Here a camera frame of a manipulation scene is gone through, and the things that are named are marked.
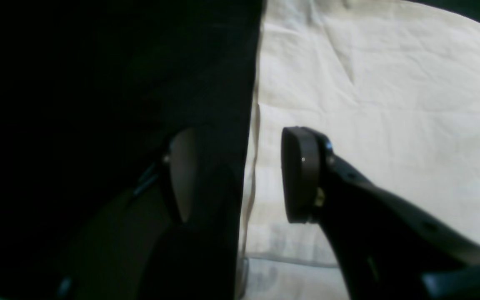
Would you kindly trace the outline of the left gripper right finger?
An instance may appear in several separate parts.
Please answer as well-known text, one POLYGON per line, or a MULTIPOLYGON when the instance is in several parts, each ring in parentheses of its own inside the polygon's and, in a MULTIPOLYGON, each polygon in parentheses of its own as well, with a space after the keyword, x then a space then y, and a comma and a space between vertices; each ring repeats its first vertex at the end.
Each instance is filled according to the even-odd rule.
POLYGON ((318 224, 352 300, 480 300, 480 245, 372 182, 326 135, 285 127, 290 223, 318 224))

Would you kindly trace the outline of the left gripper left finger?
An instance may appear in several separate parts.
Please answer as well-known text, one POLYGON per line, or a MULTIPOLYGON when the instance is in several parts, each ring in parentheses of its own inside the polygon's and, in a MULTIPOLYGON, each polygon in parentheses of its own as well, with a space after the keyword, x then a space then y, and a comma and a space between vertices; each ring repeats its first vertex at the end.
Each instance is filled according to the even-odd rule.
POLYGON ((234 300, 240 129, 207 125, 162 156, 159 178, 110 200, 57 253, 66 300, 234 300))

